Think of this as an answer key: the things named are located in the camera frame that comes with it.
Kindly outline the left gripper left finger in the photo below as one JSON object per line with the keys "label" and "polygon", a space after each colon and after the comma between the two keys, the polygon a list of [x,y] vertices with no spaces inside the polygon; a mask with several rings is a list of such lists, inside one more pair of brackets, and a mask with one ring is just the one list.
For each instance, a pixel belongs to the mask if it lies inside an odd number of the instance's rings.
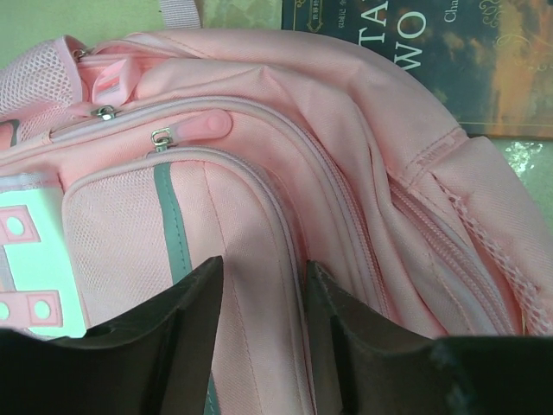
{"label": "left gripper left finger", "polygon": [[221,257],[81,339],[1,332],[3,414],[202,414],[224,279]]}

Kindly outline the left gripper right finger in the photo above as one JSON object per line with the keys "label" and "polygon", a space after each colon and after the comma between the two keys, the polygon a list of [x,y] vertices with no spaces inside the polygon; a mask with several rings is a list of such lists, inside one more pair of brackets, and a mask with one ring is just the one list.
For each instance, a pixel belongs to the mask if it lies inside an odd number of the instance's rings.
{"label": "left gripper right finger", "polygon": [[320,414],[550,414],[552,340],[446,336],[395,324],[307,264],[306,314]]}

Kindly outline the pink student backpack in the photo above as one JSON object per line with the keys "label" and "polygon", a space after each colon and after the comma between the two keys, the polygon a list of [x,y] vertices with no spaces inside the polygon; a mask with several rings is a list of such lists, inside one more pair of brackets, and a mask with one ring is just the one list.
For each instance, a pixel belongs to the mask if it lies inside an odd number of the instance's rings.
{"label": "pink student backpack", "polygon": [[360,46],[162,11],[2,69],[1,332],[81,339],[221,257],[202,414],[320,414],[310,261],[432,340],[552,340],[552,237],[489,139]]}

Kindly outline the Tale of Two Cities book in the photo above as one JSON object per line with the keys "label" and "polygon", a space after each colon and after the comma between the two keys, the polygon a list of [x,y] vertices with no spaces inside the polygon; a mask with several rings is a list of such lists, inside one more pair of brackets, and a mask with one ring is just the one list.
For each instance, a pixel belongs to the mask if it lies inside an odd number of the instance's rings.
{"label": "Tale of Two Cities book", "polygon": [[285,1],[282,26],[393,61],[472,136],[552,136],[548,0]]}

